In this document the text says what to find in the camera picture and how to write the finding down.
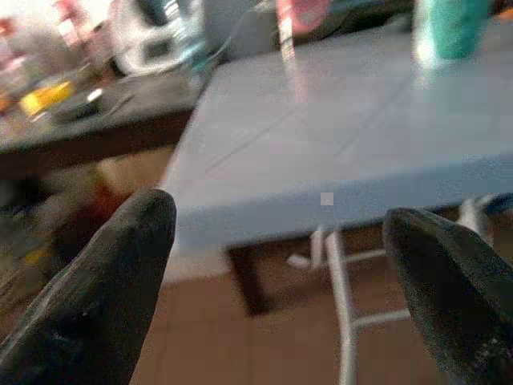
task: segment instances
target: metal table leg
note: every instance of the metal table leg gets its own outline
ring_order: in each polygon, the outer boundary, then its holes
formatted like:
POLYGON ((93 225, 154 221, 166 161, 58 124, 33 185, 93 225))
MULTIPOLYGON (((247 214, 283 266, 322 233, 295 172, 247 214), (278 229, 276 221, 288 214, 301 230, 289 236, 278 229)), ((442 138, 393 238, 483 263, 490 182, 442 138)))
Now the metal table leg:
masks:
POLYGON ((360 329, 389 321, 398 321, 410 317, 408 309, 355 317, 353 295, 347 274, 347 264, 362 261, 370 257, 383 255, 382 250, 345 256, 341 235, 335 231, 326 238, 328 266, 333 282, 333 296, 337 309, 341 338, 340 385, 354 385, 357 374, 357 334, 360 329))

